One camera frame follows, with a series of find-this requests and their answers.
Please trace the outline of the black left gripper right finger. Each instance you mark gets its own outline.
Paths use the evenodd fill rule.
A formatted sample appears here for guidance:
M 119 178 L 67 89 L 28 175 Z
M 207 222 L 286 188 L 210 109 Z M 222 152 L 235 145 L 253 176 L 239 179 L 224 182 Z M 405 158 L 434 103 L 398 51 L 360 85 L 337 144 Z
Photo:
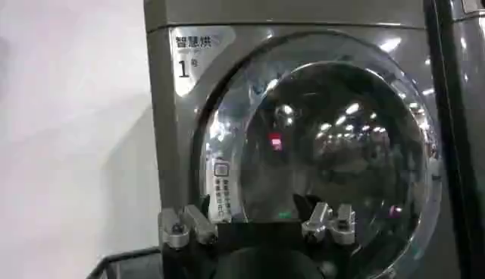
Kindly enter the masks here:
M 321 243 L 330 235 L 338 245 L 356 242 L 355 211 L 351 204 L 343 203 L 334 210 L 329 203 L 309 195 L 293 195 L 303 237 L 310 243 Z

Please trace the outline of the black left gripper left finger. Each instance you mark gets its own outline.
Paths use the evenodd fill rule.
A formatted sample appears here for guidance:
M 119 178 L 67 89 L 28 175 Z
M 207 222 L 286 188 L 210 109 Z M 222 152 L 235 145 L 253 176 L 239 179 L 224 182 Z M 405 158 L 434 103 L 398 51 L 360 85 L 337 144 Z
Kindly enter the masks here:
M 187 247 L 193 238 L 203 246 L 213 245 L 218 239 L 217 226 L 208 217 L 210 196 L 202 198 L 200 206 L 185 205 L 180 211 L 163 208 L 158 214 L 158 241 L 162 249 Z

